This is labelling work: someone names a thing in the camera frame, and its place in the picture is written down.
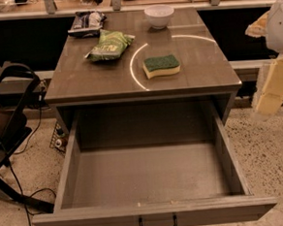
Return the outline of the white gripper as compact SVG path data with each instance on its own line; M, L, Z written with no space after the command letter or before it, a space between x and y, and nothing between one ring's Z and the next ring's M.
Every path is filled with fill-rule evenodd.
M283 0L276 0L269 12L249 24L244 33L255 38L267 36L267 47L283 53ZM270 64L265 64L258 75L251 116L266 121L283 104L283 54L279 54Z

